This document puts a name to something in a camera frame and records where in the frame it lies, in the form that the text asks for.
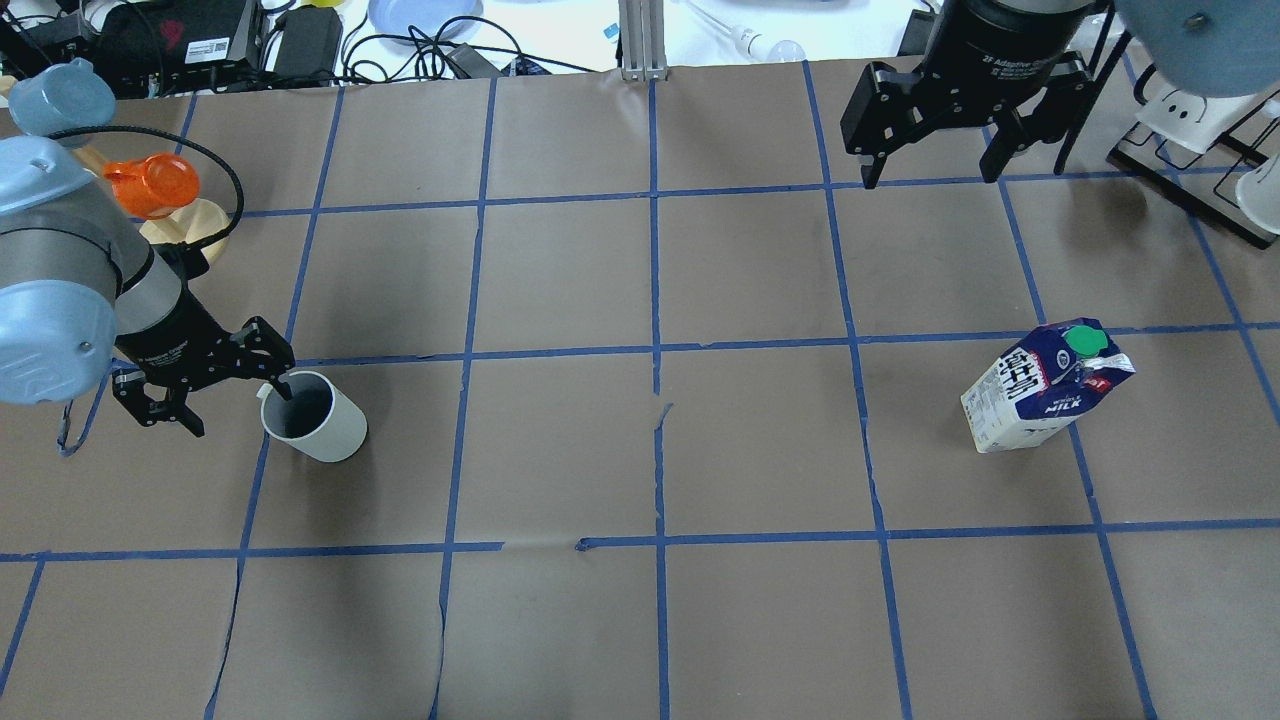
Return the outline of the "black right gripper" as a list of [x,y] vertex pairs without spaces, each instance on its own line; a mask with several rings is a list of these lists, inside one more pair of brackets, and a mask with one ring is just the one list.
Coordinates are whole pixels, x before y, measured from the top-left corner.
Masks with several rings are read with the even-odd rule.
[[861,184],[879,183],[890,155],[933,126],[996,126],[982,179],[995,183],[1034,143],[1056,143],[1079,124],[1094,83],[1069,50],[1091,1],[946,1],[913,72],[864,65],[840,120]]

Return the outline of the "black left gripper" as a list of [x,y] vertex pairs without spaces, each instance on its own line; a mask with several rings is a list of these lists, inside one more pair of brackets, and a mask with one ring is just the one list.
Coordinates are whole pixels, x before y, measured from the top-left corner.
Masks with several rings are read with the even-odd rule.
[[228,378],[262,379],[284,401],[293,398],[294,351],[264,318],[250,318],[232,333],[198,300],[179,300],[151,327],[119,336],[115,347],[132,368],[111,374],[113,397],[142,427],[177,423],[205,437],[188,393]]

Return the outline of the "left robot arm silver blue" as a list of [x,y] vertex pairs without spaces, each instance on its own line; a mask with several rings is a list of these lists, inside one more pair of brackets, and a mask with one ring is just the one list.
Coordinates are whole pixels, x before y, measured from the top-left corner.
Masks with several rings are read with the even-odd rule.
[[195,243],[148,242],[58,141],[1,149],[1,396],[67,404],[111,380],[134,420],[204,434],[191,393],[229,378],[293,397],[294,352],[264,318],[224,329],[189,288],[210,268]]

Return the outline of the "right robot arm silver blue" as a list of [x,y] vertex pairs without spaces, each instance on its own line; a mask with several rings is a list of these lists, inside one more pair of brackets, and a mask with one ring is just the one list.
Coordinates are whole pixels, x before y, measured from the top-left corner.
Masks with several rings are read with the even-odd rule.
[[1059,143],[1066,159],[1130,41],[1176,88],[1207,97],[1277,81],[1275,1],[1110,1],[1124,26],[1105,61],[1070,49],[1097,1],[946,1],[914,70],[870,61],[841,117],[844,149],[878,184],[888,158],[942,129],[993,127],[980,161],[992,183],[1012,158]]

